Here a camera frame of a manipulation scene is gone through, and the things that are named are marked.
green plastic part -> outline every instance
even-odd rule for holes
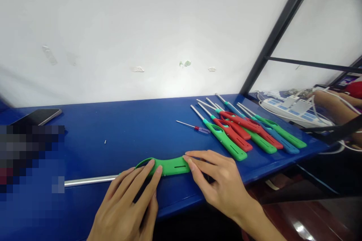
[[[255,115],[255,117],[259,120],[262,121],[266,124],[271,125],[274,130],[276,130],[278,132],[278,134],[280,134],[282,137],[284,137],[286,140],[288,140],[291,144],[293,144],[295,147],[297,147],[298,149],[304,148],[307,146],[307,144],[303,141],[301,141],[300,139],[296,138],[295,136],[289,134],[287,131],[285,131],[283,128],[281,128],[278,124],[276,124],[275,122],[262,118],[259,115]]]
[[[248,134],[252,137],[252,140],[266,153],[273,154],[277,152],[277,149],[267,142],[265,139],[263,139],[261,136],[259,136],[257,133],[254,133],[246,128],[243,127],[245,131],[247,131]]]
[[[225,131],[218,127],[215,124],[209,123],[206,119],[203,119],[206,127],[216,136],[216,138],[221,142],[221,144],[228,150],[228,152],[235,158],[237,161],[242,161],[248,157],[246,152],[244,152],[238,145],[236,145],[228,136]]]
[[[143,160],[142,162],[138,163],[136,168],[141,167],[143,164],[148,162],[149,160],[154,159],[155,165],[153,166],[152,170],[148,174],[148,176],[152,176],[159,165],[162,165],[162,176],[167,175],[175,175],[175,174],[182,174],[182,173],[188,173],[190,172],[190,168],[188,163],[183,159],[183,157],[177,157],[174,159],[169,160],[159,160],[156,158],[147,158]]]

hand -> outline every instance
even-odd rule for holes
[[[162,175],[162,166],[157,168],[139,200],[136,203],[133,200],[154,164],[152,159],[145,167],[130,168],[111,182],[95,215],[88,241],[152,240],[158,211],[156,188]],[[143,225],[140,226],[145,212]]]
[[[238,223],[240,227],[245,226],[249,216],[264,214],[260,204],[246,191],[232,158],[211,150],[189,151],[183,158],[189,164],[193,179],[200,187],[206,201]],[[202,172],[214,178],[215,182],[209,184]]]

black phone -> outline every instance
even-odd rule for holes
[[[13,126],[44,125],[51,119],[59,116],[61,109],[37,109],[34,112],[12,123]]]

blue table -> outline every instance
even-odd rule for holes
[[[58,154],[64,158],[65,180],[73,180],[115,175],[135,166],[145,158],[171,159],[182,156],[190,150],[211,149],[230,157],[212,134],[205,135],[175,122],[178,120],[193,125],[203,125],[201,119],[190,108],[191,104],[196,105],[199,112],[211,121],[197,106],[196,98],[205,101],[205,96],[202,96],[37,108],[60,108],[63,111],[48,125],[65,125],[67,133],[64,143],[59,143]],[[209,98],[219,105],[222,104],[216,96]],[[283,151],[270,155],[250,142],[253,150],[248,153],[248,158],[237,162],[245,184],[328,149],[325,143],[266,112],[243,96],[223,95],[223,98],[234,105],[241,102],[256,114],[277,122],[282,128],[308,144],[298,155],[289,155]],[[37,108],[7,109],[0,114],[0,125],[11,124]],[[58,167],[56,165],[54,161],[40,160],[39,168],[32,169],[32,176],[27,178],[32,178],[32,182],[39,178],[46,183],[49,180],[44,177],[46,169],[48,172],[53,171],[52,174],[62,171],[55,169]],[[85,239],[109,183],[66,188],[64,194],[53,195],[56,204],[48,203],[46,207],[43,207],[44,200],[39,199],[40,202],[36,203],[37,194],[31,186],[29,181],[20,182],[17,190],[19,193],[14,192],[11,195],[14,204],[1,205],[1,209],[6,208],[7,216],[2,216],[4,221],[1,224],[7,227],[4,227],[0,237],[29,239],[31,235],[34,240]],[[157,189],[157,199],[158,218],[165,218],[200,203],[204,197],[189,173],[163,177]],[[31,214],[38,216],[33,217],[28,224],[24,224],[24,220],[20,220],[17,224],[13,223],[17,221],[14,220],[15,216],[31,217]],[[34,225],[37,217],[42,218],[41,222]]]

power strip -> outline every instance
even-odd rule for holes
[[[324,127],[324,126],[333,126],[334,125],[333,123],[331,123],[330,121],[325,120],[325,119],[323,119],[323,121],[325,122],[325,123],[323,123],[314,114],[310,114],[308,112],[298,113],[293,110],[293,107],[287,108],[287,107],[283,106],[284,105],[283,102],[280,102],[273,98],[263,100],[261,102],[261,105],[263,107],[265,107],[266,109],[268,109],[278,115],[285,116],[286,118],[281,117],[285,121],[291,121],[287,118],[295,119],[295,121],[293,120],[293,122],[295,122],[305,128]]]

